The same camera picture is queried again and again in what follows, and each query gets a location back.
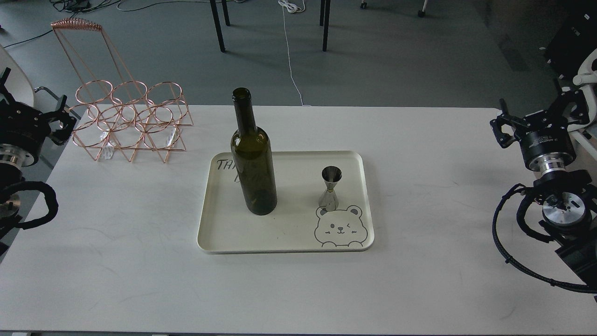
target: wine bottle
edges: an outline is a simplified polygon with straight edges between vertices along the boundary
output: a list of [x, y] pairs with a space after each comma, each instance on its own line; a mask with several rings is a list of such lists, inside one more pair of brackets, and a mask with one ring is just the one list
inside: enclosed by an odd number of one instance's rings
[[252, 213], [267, 215], [278, 203], [269, 137], [255, 124], [249, 90], [235, 89], [232, 101], [238, 130], [232, 135], [230, 149], [242, 193]]

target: table surface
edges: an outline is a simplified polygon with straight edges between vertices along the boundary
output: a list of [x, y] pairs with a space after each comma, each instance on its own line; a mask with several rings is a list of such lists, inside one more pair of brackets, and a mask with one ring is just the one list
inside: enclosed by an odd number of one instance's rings
[[[191, 106], [186, 152], [93, 162], [69, 144], [48, 183], [55, 220], [0, 264], [0, 329], [230, 334], [594, 334], [597, 304], [504, 263], [500, 197], [531, 184], [487, 108], [255, 106], [274, 151], [352, 150], [376, 239], [363, 252], [209, 255], [197, 245], [210, 160], [231, 106]], [[529, 268], [579, 282], [557, 245], [525, 236], [514, 198], [501, 239]], [[30, 216], [45, 213], [40, 200]], [[528, 222], [540, 219], [532, 208]]]

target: bear drawing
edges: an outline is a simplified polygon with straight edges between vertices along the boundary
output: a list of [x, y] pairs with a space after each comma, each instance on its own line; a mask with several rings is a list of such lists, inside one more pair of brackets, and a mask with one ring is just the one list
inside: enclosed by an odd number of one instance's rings
[[317, 208], [317, 227], [315, 239], [325, 244], [334, 246], [360, 245], [367, 239], [367, 229], [361, 221], [363, 211], [356, 205], [349, 206], [346, 210], [326, 211], [324, 207]]

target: serving tray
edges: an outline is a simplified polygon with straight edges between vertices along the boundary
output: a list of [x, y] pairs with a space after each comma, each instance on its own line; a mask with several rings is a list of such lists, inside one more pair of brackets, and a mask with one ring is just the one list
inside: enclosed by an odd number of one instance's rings
[[[374, 240], [363, 161], [352, 151], [274, 152], [278, 204], [269, 214], [245, 205], [230, 153], [217, 154], [210, 172], [197, 242], [208, 253], [364, 251]], [[335, 211], [319, 208], [321, 170], [337, 166]]]

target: jigger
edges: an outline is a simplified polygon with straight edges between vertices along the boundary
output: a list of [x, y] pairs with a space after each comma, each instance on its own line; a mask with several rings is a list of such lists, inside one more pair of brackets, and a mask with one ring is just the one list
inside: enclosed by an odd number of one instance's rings
[[326, 190], [319, 198], [319, 206], [326, 211], [334, 211], [338, 208], [338, 197], [334, 187], [342, 178], [342, 171], [335, 166], [327, 166], [321, 171], [321, 177], [324, 179]]

